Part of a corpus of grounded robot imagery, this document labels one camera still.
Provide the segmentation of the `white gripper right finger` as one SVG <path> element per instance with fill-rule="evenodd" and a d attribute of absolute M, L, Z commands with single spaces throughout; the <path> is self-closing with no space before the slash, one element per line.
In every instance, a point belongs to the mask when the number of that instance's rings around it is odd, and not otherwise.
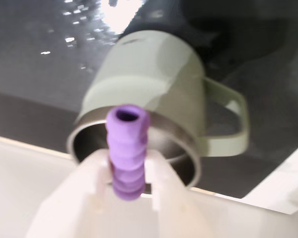
<path fill-rule="evenodd" d="M 151 184 L 152 209 L 160 238 L 211 238 L 211 228 L 184 183 L 156 150 L 147 151 L 145 179 Z"/>

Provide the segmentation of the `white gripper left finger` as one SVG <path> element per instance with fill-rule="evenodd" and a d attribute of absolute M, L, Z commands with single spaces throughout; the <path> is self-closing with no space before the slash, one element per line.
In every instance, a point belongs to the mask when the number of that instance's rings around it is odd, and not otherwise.
<path fill-rule="evenodd" d="M 113 191 L 106 149 L 88 156 L 41 203 L 28 238 L 157 238 L 149 198 L 120 199 Z"/>

